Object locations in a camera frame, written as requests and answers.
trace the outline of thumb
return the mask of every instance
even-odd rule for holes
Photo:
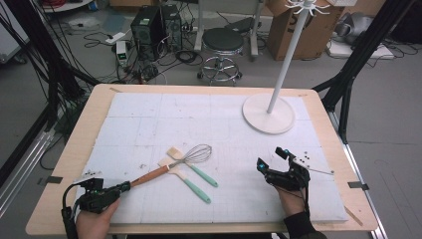
[[[115,211],[118,209],[118,205],[120,204],[120,198],[112,203],[102,214],[102,218],[105,220],[111,220],[112,216],[114,215]]]

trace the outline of stool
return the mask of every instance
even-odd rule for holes
[[[233,81],[233,86],[235,86],[236,79],[240,79],[242,73],[239,72],[237,64],[225,56],[233,56],[242,52],[243,37],[227,28],[213,28],[202,36],[202,46],[217,56],[207,59],[202,64],[197,78],[206,77],[210,86],[214,81]]]

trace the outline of wooden table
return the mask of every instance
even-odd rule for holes
[[[254,95],[271,94],[263,88],[211,88],[182,86],[121,86],[98,85],[94,88],[84,111],[57,163],[52,176],[63,177],[60,184],[49,183],[27,224],[30,235],[65,235],[62,221],[62,196],[75,178],[81,176],[96,138],[106,118],[115,93],[211,94]],[[281,96],[302,98],[314,124],[326,160],[335,171],[334,179],[349,215],[344,223],[315,223],[319,231],[373,231],[377,228],[375,216],[361,189],[349,188],[348,182],[358,181],[348,163],[346,154],[320,98],[312,90],[282,89]],[[72,205],[76,190],[70,191],[67,204]],[[226,233],[226,232],[279,232],[286,231],[281,223],[212,223],[212,224],[124,224],[112,225],[112,234],[142,233]]]

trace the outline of cardboard box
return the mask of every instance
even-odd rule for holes
[[[275,17],[271,24],[270,34],[267,41],[267,47],[276,61],[282,61],[288,51],[299,14],[297,11],[287,8],[287,1],[269,1],[267,6],[273,12]],[[317,0],[319,6],[329,5],[324,0]],[[305,28],[299,38],[293,59],[313,59],[318,58],[325,49],[334,27],[341,17],[344,7],[333,7],[322,9],[322,12],[329,12],[328,15],[316,13],[315,17],[311,15],[305,24]]]
[[[369,17],[375,17],[385,0],[358,0],[353,7],[346,7],[344,13],[361,12]]]
[[[156,6],[159,0],[109,0],[111,7],[141,7],[143,5]]]

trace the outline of computer tower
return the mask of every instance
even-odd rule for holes
[[[130,24],[132,36],[142,60],[158,59],[158,44],[165,38],[161,11],[157,6],[140,7]]]
[[[170,51],[182,50],[182,20],[176,5],[161,6],[167,47]]]

